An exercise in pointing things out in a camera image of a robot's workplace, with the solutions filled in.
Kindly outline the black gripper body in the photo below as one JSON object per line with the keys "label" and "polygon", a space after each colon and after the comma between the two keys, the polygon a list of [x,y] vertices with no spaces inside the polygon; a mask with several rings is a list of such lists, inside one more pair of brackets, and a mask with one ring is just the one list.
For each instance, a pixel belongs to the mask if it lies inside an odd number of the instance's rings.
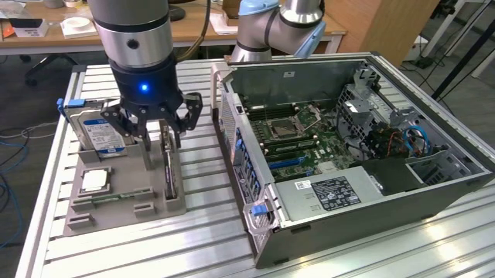
{"label": "black gripper body", "polygon": [[183,93],[177,85],[176,58],[169,56],[144,68],[123,67],[113,60],[109,65],[124,109],[136,116],[145,109],[147,120],[177,120]]}

